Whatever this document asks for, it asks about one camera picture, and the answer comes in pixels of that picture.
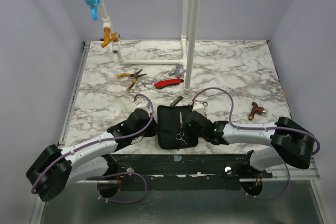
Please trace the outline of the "silver thinning scissors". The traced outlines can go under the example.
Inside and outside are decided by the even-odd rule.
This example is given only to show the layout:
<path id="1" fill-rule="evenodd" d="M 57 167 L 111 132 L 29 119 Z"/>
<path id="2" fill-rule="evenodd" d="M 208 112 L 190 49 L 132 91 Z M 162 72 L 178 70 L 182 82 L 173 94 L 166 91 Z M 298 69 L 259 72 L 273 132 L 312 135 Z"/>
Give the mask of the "silver thinning scissors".
<path id="1" fill-rule="evenodd" d="M 206 101 L 202 102 L 202 105 L 203 105 L 203 114 L 206 116 L 207 115 L 207 106 L 208 106 L 208 103 Z"/>

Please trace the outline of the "black fabric tool case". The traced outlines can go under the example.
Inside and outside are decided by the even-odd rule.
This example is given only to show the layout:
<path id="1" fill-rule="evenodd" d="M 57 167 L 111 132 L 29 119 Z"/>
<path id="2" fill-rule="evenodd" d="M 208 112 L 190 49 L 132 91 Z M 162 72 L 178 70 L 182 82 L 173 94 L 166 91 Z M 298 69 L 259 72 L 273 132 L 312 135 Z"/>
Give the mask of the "black fabric tool case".
<path id="1" fill-rule="evenodd" d="M 157 133 L 158 144 L 163 150 L 177 150 L 184 148 L 196 147 L 198 145 L 198 137 L 191 136 L 186 133 L 186 116 L 191 113 L 190 106 L 164 106 L 157 107 L 157 124 L 159 131 Z M 182 112 L 184 122 L 184 139 L 187 144 L 175 139 L 176 134 L 180 129 L 179 112 Z"/>

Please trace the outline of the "silver hair scissors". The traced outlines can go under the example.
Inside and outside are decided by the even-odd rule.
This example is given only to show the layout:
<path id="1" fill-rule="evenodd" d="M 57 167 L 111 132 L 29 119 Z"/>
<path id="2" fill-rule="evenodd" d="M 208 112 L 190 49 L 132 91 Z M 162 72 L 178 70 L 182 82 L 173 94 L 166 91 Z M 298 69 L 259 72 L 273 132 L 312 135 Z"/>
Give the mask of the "silver hair scissors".
<path id="1" fill-rule="evenodd" d="M 184 139 L 184 122 L 183 122 L 183 115 L 182 112 L 179 112 L 179 120 L 180 120 L 180 129 L 179 132 L 176 134 L 175 139 L 177 141 L 182 142 L 184 145 L 187 144 L 186 140 Z"/>

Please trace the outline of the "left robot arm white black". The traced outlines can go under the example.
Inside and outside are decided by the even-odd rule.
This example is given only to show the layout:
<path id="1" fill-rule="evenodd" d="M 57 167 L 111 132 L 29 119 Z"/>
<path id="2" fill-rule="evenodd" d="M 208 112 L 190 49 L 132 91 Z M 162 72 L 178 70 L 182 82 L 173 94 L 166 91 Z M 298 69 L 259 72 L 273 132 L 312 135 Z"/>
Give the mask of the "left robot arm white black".
<path id="1" fill-rule="evenodd" d="M 80 180 L 99 176 L 112 179 L 117 170 L 111 163 L 111 154 L 128 147 L 140 136 L 154 134 L 153 114 L 135 109 L 125 121 L 91 140 L 63 148 L 49 145 L 26 172 L 31 193 L 47 202 Z"/>

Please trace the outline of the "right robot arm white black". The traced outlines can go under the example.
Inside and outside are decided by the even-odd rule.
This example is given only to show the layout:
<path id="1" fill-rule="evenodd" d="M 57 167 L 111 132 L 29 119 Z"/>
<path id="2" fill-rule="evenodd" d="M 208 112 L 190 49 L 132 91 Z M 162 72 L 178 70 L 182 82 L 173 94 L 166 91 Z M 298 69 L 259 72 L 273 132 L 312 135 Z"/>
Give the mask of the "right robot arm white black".
<path id="1" fill-rule="evenodd" d="M 249 151 L 242 163 L 234 168 L 239 178 L 254 178 L 269 167 L 290 165 L 308 169 L 313 155 L 314 136 L 287 117 L 266 124 L 211 122 L 192 111 L 184 119 L 185 130 L 213 145 L 263 145 L 262 150 Z"/>

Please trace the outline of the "black hair comb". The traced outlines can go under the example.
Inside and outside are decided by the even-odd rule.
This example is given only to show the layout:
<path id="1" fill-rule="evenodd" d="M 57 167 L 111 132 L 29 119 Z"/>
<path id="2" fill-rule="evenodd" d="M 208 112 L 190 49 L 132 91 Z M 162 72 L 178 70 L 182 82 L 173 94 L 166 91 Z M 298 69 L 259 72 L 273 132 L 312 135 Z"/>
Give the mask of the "black hair comb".
<path id="1" fill-rule="evenodd" d="M 181 102 L 183 100 L 182 96 L 178 96 L 177 98 L 175 98 L 173 100 L 173 102 L 170 104 L 170 106 L 176 106 L 179 102 Z"/>

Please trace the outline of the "red utility knife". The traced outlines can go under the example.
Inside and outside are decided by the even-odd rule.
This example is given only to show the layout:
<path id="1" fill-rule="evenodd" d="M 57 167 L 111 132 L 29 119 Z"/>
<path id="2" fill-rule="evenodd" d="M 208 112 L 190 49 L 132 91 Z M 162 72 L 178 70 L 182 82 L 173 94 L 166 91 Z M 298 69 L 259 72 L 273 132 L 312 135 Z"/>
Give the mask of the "red utility knife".
<path id="1" fill-rule="evenodd" d="M 184 82 L 183 79 L 176 78 L 176 79 L 170 79 L 170 80 L 164 80 L 164 81 L 157 82 L 157 83 L 154 84 L 154 86 L 157 89 L 163 89 L 163 88 L 166 88 L 166 87 L 179 85 L 183 82 Z"/>

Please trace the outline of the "brown faucet tap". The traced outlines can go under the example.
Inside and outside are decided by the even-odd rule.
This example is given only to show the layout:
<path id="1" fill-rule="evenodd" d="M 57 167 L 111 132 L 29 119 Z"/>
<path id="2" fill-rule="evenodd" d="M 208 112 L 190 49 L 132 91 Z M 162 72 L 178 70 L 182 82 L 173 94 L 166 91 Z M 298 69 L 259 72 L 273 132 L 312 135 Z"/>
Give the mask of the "brown faucet tap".
<path id="1" fill-rule="evenodd" d="M 248 119 L 252 121 L 255 117 L 255 114 L 263 115 L 268 112 L 268 110 L 264 107 L 259 106 L 256 102 L 252 102 L 252 109 L 248 116 Z"/>

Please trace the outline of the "orange faucet tap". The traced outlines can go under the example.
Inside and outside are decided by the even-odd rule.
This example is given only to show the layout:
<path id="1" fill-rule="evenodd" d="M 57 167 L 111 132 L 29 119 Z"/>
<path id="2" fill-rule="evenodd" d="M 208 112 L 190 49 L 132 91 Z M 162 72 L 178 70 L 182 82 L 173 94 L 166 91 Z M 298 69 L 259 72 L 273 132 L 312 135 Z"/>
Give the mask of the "orange faucet tap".
<path id="1" fill-rule="evenodd" d="M 120 34 L 119 33 L 112 33 L 111 29 L 109 27 L 104 27 L 104 37 L 103 42 L 101 43 L 101 47 L 106 47 L 111 42 L 118 42 L 120 40 Z"/>

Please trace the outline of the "blue faucet tap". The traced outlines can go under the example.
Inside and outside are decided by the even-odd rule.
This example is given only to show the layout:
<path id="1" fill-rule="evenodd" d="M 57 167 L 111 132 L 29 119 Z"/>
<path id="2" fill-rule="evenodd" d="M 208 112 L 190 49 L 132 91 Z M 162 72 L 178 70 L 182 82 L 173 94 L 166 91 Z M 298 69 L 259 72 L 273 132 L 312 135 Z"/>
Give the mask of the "blue faucet tap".
<path id="1" fill-rule="evenodd" d="M 100 0 L 85 0 L 87 6 L 89 6 L 91 11 L 91 17 L 94 21 L 98 20 L 98 6 L 100 4 Z"/>

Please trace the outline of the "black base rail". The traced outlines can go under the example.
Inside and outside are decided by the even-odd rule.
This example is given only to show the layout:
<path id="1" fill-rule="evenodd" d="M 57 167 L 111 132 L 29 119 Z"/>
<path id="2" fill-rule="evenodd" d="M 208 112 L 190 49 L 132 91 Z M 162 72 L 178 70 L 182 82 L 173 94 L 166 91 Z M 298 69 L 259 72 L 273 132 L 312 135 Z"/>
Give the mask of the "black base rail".
<path id="1" fill-rule="evenodd" d="M 71 171 L 67 185 L 98 180 L 122 190 L 239 190 L 240 180 L 269 177 L 248 165 L 248 154 L 110 154 Z"/>

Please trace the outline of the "yellow handled pliers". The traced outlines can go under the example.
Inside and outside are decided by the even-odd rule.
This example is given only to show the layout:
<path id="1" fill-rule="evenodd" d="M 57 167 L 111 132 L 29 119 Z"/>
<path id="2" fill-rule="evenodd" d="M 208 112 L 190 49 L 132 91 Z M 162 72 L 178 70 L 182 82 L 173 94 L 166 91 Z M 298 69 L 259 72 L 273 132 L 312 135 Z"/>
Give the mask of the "yellow handled pliers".
<path id="1" fill-rule="evenodd" d="M 122 78 L 122 77 L 130 77 L 132 78 L 132 83 L 127 87 L 127 90 L 130 90 L 132 89 L 132 87 L 134 86 L 134 84 L 136 83 L 137 79 L 140 78 L 140 77 L 143 77 L 146 75 L 146 73 L 142 73 L 141 74 L 141 71 L 143 69 L 140 69 L 139 71 L 135 72 L 135 73 L 122 73 L 122 74 L 119 74 L 117 75 L 117 78 Z"/>

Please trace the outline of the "white PVC pipe frame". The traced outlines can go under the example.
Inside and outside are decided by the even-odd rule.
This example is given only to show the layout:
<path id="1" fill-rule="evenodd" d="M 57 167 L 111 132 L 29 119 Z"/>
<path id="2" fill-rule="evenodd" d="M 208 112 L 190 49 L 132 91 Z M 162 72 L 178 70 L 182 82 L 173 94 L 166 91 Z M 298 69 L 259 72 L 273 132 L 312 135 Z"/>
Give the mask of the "white PVC pipe frame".
<path id="1" fill-rule="evenodd" d="M 187 25 L 188 16 L 188 0 L 183 0 L 183 14 L 182 14 L 182 32 L 181 32 L 181 48 L 182 58 L 179 60 L 126 60 L 121 55 L 120 41 L 111 42 L 108 45 L 112 46 L 112 54 L 117 57 L 120 65 L 180 65 L 186 70 L 184 74 L 184 93 L 191 91 L 191 75 L 193 69 L 193 60 L 195 52 L 195 44 L 198 30 L 198 20 L 201 0 L 192 0 L 190 25 Z M 104 0 L 100 0 L 98 6 L 98 19 L 101 17 L 103 21 L 103 28 L 109 27 L 112 33 L 113 25 L 110 16 L 104 4 Z"/>

